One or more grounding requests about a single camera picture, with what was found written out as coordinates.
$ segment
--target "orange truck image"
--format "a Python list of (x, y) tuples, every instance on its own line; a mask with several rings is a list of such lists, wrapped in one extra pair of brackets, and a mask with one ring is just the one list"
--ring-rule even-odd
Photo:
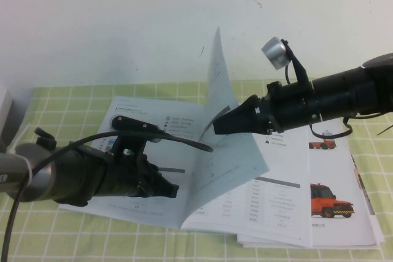
[[(322, 132), (322, 135), (333, 135), (331, 132), (325, 131)], [(308, 148), (313, 149), (313, 148), (322, 148), (324, 150), (333, 149), (337, 147), (336, 142), (334, 139), (324, 139), (323, 142), (309, 142), (308, 143)]]
[(311, 184), (311, 216), (333, 218), (342, 215), (349, 218), (354, 213), (353, 204), (339, 201), (326, 185)]

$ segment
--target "green checkered tablecloth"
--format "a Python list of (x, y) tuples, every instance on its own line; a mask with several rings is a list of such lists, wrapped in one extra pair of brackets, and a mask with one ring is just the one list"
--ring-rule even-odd
[[(236, 81), (239, 101), (263, 94), (268, 81)], [(59, 145), (95, 134), (113, 95), (204, 103), (205, 83), (160, 83), (36, 88), (21, 130), (34, 142), (40, 126)], [(58, 209), (53, 201), (21, 204), (10, 246), (10, 261), (393, 261), (393, 115), (356, 121), (349, 145), (365, 182), (386, 242), (381, 250), (244, 249), (232, 234), (205, 234), (139, 225)], [(0, 195), (4, 235), (12, 201)]]

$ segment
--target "robotic arm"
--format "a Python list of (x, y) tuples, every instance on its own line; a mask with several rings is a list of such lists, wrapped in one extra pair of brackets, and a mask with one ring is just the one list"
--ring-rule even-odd
[(393, 53), (379, 56), (361, 67), (309, 81), (305, 68), (288, 46), (288, 42), (272, 38), (263, 48), (276, 69), (292, 62), (297, 82), (282, 86), (267, 85), (268, 94), (252, 95), (239, 107), (215, 119), (216, 134), (282, 133), (301, 126), (344, 118), (346, 132), (324, 136), (324, 139), (346, 136), (352, 132), (348, 120), (372, 118), (393, 112)]
[[(171, 136), (153, 124), (124, 116), (114, 117), (111, 126), (118, 131), (156, 134), (212, 151), (207, 145)], [(15, 199), (23, 179), (29, 174), (26, 160), (34, 170), (43, 160), (61, 150), (50, 134), (39, 128), (36, 134), (39, 137), (35, 144), (19, 145), (14, 155), (0, 154), (0, 191), (7, 192), (11, 198)], [(23, 190), (20, 200), (52, 199), (60, 204), (83, 207), (93, 196), (175, 198), (179, 186), (167, 181), (160, 168), (143, 154), (147, 141), (159, 142), (160, 137), (118, 136), (107, 152), (79, 145), (40, 169)]]

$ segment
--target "black wire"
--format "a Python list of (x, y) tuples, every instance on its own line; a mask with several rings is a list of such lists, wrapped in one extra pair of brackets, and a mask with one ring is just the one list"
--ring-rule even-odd
[(285, 79), (287, 80), (287, 84), (290, 84), (289, 77), (288, 77), (288, 68), (289, 68), (289, 65), (287, 64), (285, 66)]
[(384, 131), (378, 133), (377, 136), (381, 135), (382, 133), (386, 132), (387, 130), (389, 130), (389, 129), (391, 129), (391, 128), (393, 128), (393, 125), (387, 127)]
[[(181, 142), (183, 144), (190, 145), (192, 147), (198, 148), (200, 150), (204, 150), (206, 152), (212, 152), (213, 149), (205, 144), (201, 144), (200, 142), (191, 141), (189, 139), (180, 138), (177, 136), (172, 136), (170, 134), (165, 133), (145, 133), (145, 132), (137, 132), (137, 131), (111, 131), (105, 133), (99, 133), (95, 135), (91, 135), (78, 141), (72, 142), (69, 145), (63, 147), (61, 150), (51, 154), (48, 158), (41, 161), (35, 168), (32, 169), (33, 176), (36, 175), (42, 168), (48, 165), (50, 162), (56, 160), (60, 156), (64, 155), (65, 153), (69, 152), (70, 150), (75, 149), (76, 147), (85, 144), (87, 142), (93, 141), (95, 139), (100, 139), (104, 137), (111, 137), (111, 136), (133, 136), (133, 137), (141, 137), (145, 139), (152, 139), (152, 138), (159, 138), (159, 139), (166, 139), (168, 141), (176, 141)], [(10, 215), (8, 217), (7, 228), (4, 233), (4, 240), (2, 243), (2, 250), (1, 250), (1, 262), (7, 262), (8, 259), (8, 252), (11, 242), (11, 233), (12, 227), (14, 226), (15, 217), (17, 214), (17, 210), (21, 201), (21, 196), (27, 187), (29, 180), (29, 175), (27, 174), (25, 178), (22, 180), (21, 186), (18, 190), (18, 193), (14, 199), (14, 203), (12, 204), (12, 208), (10, 211)]]
[(373, 115), (366, 115), (366, 116), (355, 116), (355, 117), (348, 117), (350, 119), (357, 119), (357, 120), (362, 120), (362, 119), (372, 119), (372, 118), (377, 118), (383, 115), (386, 115), (387, 113), (377, 113)]

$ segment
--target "booklet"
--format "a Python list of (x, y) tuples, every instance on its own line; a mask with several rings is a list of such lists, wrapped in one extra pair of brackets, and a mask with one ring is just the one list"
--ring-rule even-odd
[[(322, 134), (342, 132), (339, 120), (316, 124), (313, 129)], [(383, 235), (346, 139), (327, 141), (310, 131), (308, 138), (304, 144), (308, 146), (310, 165), (308, 214), (312, 215), (313, 247), (376, 247)], [(238, 242), (245, 247), (291, 247), (272, 240), (238, 235)]]
[[(215, 135), (212, 121), (238, 106), (217, 32), (206, 105), (116, 96), (98, 132), (114, 115), (158, 125), (175, 136), (213, 147), (208, 153), (177, 143), (148, 142), (145, 154), (170, 182), (176, 199), (99, 197), (86, 207), (61, 208), (132, 222), (199, 231), (247, 234), (311, 247), (307, 129), (284, 134)], [(115, 138), (94, 141), (109, 150)], [(268, 171), (267, 163), (272, 168)]]
[[(251, 134), (215, 135), (215, 117), (238, 106), (222, 52), (219, 29), (213, 40), (209, 65), (206, 105), (189, 102), (161, 101), (116, 96), (98, 130), (111, 130), (115, 115), (124, 115), (158, 125), (174, 136), (210, 145), (212, 153), (178, 142), (148, 142), (144, 153), (157, 165), (163, 176), (179, 185), (177, 197), (92, 198), (86, 207), (61, 205), (63, 209), (103, 215), (133, 222), (170, 228), (183, 228), (183, 223), (197, 208), (218, 196), (268, 171), (260, 149)], [(115, 141), (105, 138), (92, 147), (110, 149)]]

